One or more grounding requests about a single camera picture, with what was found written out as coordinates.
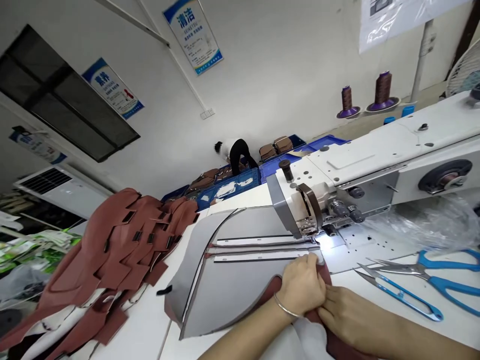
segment silver bangle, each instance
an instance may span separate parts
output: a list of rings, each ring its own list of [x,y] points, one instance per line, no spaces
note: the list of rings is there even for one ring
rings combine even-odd
[[[296,313],[294,313],[294,312],[291,312],[291,311],[288,310],[287,308],[285,308],[285,306],[282,305],[282,303],[280,302],[279,298],[277,297],[277,293],[276,293],[276,292],[273,294],[273,297],[274,297],[274,299],[275,299],[276,304],[277,304],[277,305],[280,307],[280,309],[282,309],[284,312],[286,312],[287,314],[292,315],[293,317],[296,317],[296,318],[303,318],[302,315],[298,315],[298,314],[296,314]]]

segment clear plastic sheet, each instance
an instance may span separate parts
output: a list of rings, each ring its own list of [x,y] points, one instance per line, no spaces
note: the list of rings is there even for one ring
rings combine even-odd
[[[368,217],[363,226],[429,250],[456,251],[480,244],[479,217],[456,194],[394,205],[387,213]]]
[[[0,310],[4,309],[4,302],[7,300],[25,300],[41,294],[50,276],[28,265],[19,265],[14,268],[7,276],[0,279]]]
[[[362,0],[359,52],[467,3],[470,0]]]

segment scissors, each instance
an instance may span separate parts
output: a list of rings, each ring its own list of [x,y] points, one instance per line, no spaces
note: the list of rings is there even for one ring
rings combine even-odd
[[[446,299],[459,306],[463,310],[469,312],[470,314],[480,317],[480,311],[477,311],[474,308],[465,305],[463,302],[458,301],[447,292],[447,290],[453,290],[459,293],[480,297],[480,288],[467,286],[437,276],[430,276],[425,272],[425,269],[464,269],[474,272],[480,271],[480,253],[470,249],[462,251],[476,258],[477,263],[469,264],[455,261],[432,261],[428,260],[425,257],[425,254],[427,253],[425,250],[422,250],[418,253],[418,260],[414,264],[403,264],[395,261],[375,260],[370,258],[367,259],[373,261],[374,263],[383,265],[380,267],[376,267],[375,270],[386,273],[414,275],[426,280]]]
[[[366,267],[365,265],[362,265],[360,263],[357,262],[358,265],[360,265],[360,267],[365,270],[367,273],[370,274],[370,276],[368,275],[365,275],[364,273],[362,272],[359,272],[357,270],[356,273],[358,275],[360,275],[362,278],[364,278],[365,280],[367,280],[370,284],[376,286],[377,288],[379,288],[380,290],[384,291],[385,293],[387,293],[388,295],[394,297],[395,299],[397,299],[398,301],[404,303],[405,305],[407,305],[408,307],[412,308],[413,310],[415,310],[416,312],[422,314],[423,316],[429,318],[430,320],[433,320],[435,322],[440,322],[444,319],[444,316],[442,314],[442,312],[437,309],[435,306],[433,305],[430,305],[428,302],[426,302],[425,300],[419,298],[418,296],[414,295],[413,293],[411,293],[410,291],[404,289],[403,287],[401,287],[400,285],[398,285],[397,283],[393,282],[392,280],[390,280],[388,277],[385,277],[383,276],[382,274],[376,272],[375,270],[373,269],[370,269],[368,267]],[[385,286],[382,286],[380,285],[376,279],[382,279],[384,282],[387,282],[389,283],[390,285],[392,285],[393,287],[397,288],[398,290],[400,290],[399,293],[394,293],[393,291],[387,289]],[[416,307],[415,305],[413,305],[411,302],[408,302],[407,300],[405,300],[405,294],[408,294],[410,295],[412,298],[415,298],[417,299],[419,302],[421,302],[422,304],[426,305],[429,310],[430,310],[430,313],[428,312],[424,312],[422,311],[421,309],[419,309],[418,307]]]

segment air vent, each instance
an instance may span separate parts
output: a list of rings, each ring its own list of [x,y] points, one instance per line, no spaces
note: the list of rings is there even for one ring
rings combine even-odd
[[[43,195],[70,180],[72,180],[70,176],[65,175],[56,168],[51,168],[40,175],[34,176],[24,182],[20,182],[20,185]]]

